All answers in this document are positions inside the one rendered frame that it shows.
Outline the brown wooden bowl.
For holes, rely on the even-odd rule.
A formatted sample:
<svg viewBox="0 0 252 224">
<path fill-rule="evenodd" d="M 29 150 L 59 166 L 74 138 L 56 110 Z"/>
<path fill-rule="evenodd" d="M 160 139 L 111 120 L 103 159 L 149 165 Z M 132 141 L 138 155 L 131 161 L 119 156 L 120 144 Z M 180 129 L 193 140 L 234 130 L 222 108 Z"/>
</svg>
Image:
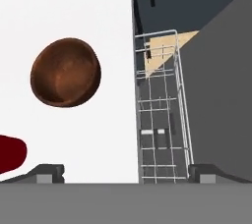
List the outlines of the brown wooden bowl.
<svg viewBox="0 0 252 224">
<path fill-rule="evenodd" d="M 42 103 L 74 107 L 97 91 L 101 67 L 93 49 L 78 38 L 58 39 L 46 46 L 31 67 L 31 90 Z"/>
</svg>

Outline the dark grey cabinet front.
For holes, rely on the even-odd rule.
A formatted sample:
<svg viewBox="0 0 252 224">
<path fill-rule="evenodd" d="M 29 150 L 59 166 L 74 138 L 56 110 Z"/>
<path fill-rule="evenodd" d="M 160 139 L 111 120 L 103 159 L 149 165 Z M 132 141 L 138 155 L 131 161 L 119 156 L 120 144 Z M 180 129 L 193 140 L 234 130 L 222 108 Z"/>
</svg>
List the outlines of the dark grey cabinet front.
<svg viewBox="0 0 252 224">
<path fill-rule="evenodd" d="M 200 30 L 212 19 L 231 19 L 236 29 L 252 29 L 252 0 L 134 0 L 136 34 L 175 29 Z"/>
</svg>

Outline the dark red cup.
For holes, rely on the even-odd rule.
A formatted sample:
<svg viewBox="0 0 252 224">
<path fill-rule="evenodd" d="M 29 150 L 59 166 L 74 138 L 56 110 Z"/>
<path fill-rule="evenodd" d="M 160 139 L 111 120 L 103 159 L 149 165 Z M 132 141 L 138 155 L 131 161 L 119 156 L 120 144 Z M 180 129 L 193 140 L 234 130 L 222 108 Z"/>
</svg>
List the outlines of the dark red cup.
<svg viewBox="0 0 252 224">
<path fill-rule="evenodd" d="M 27 145 L 20 139 L 0 136 L 0 174 L 19 168 L 26 160 Z"/>
</svg>

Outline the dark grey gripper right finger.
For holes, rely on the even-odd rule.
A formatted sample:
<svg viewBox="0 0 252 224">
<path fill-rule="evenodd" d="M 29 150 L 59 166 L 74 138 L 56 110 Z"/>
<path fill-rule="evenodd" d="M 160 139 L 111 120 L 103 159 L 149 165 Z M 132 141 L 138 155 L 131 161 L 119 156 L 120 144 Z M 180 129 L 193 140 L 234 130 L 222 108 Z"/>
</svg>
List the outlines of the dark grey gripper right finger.
<svg viewBox="0 0 252 224">
<path fill-rule="evenodd" d="M 242 183 L 252 184 L 252 181 L 227 174 L 214 164 L 192 164 L 188 167 L 190 183 L 221 184 Z"/>
</svg>

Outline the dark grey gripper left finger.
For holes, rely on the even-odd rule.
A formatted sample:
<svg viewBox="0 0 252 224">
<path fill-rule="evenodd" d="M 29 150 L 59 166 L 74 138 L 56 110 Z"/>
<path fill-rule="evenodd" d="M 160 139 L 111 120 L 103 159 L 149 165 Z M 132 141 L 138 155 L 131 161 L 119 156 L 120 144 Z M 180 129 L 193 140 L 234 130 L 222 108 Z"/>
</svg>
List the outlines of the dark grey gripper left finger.
<svg viewBox="0 0 252 224">
<path fill-rule="evenodd" d="M 0 184 L 64 184 L 63 164 L 39 164 L 27 174 L 0 181 Z"/>
</svg>

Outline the grey dishwasher door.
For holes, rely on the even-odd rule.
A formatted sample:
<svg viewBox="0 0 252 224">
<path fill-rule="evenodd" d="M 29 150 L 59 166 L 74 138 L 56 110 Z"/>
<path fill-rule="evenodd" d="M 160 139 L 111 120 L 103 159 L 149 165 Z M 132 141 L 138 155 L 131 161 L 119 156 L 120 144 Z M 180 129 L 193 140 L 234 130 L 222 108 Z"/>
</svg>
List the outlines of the grey dishwasher door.
<svg viewBox="0 0 252 224">
<path fill-rule="evenodd" d="M 194 161 L 252 181 L 252 0 L 233 0 L 181 48 Z"/>
</svg>

